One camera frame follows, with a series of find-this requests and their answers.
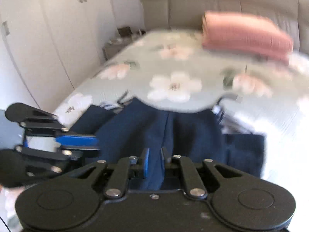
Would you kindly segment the beige padded headboard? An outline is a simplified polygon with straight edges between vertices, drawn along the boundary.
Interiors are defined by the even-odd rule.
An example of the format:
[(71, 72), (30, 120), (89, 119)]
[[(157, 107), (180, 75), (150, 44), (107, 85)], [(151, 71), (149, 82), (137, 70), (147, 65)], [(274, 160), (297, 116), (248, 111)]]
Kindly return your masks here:
[(207, 10), (254, 14), (271, 19), (308, 53), (308, 0), (141, 0), (146, 30), (202, 28)]

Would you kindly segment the white wardrobe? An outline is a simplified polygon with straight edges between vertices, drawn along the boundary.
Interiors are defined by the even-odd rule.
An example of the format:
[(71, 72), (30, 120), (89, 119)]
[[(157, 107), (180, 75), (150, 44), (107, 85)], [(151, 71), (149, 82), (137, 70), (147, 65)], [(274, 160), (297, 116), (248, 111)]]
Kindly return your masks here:
[(113, 0), (1, 0), (1, 109), (53, 111), (105, 64)]

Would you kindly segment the grey bedside table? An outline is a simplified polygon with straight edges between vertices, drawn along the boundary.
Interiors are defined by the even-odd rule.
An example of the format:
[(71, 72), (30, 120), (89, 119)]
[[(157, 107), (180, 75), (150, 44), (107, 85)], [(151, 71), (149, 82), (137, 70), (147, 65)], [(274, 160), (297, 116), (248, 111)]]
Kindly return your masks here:
[(143, 29), (134, 32), (129, 26), (117, 28), (117, 31), (118, 36), (110, 39), (102, 48), (103, 57), (106, 61), (146, 33)]

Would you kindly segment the folded pink blanket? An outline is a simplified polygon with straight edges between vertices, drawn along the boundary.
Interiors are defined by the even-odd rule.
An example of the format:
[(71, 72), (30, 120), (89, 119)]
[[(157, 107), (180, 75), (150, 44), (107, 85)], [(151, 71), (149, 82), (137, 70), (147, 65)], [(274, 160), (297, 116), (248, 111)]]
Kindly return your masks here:
[(236, 12), (205, 12), (202, 46), (213, 50), (235, 50), (289, 62), (294, 41), (272, 20)]

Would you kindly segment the floral light green bedspread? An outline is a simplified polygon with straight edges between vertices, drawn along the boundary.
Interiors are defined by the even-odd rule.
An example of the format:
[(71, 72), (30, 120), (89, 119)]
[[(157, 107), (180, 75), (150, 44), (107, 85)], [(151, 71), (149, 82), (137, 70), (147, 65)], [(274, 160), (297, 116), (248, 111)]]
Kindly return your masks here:
[[(134, 98), (178, 113), (210, 109), (223, 134), (265, 139), (259, 177), (213, 159), (181, 156), (168, 188), (133, 190), (129, 157), (81, 165), (9, 188), (22, 231), (308, 231), (308, 57), (287, 64), (206, 50), (201, 34), (154, 31), (81, 83), (53, 111), (66, 130), (94, 105), (119, 113)], [(55, 138), (27, 137), (56, 152)]]

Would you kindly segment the navy blue hooded garment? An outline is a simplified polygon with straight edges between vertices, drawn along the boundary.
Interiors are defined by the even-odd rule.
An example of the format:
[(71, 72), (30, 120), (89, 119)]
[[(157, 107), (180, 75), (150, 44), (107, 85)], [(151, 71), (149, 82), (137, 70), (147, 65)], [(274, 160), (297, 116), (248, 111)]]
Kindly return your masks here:
[(119, 113), (90, 106), (71, 131), (94, 135), (101, 150), (99, 158), (109, 163), (149, 149), (148, 175), (132, 180), (129, 185), (133, 190), (160, 190), (171, 185), (163, 173), (162, 148), (195, 163), (213, 159), (256, 177), (262, 172), (264, 137), (223, 134), (210, 109), (196, 113), (163, 111), (134, 98)]

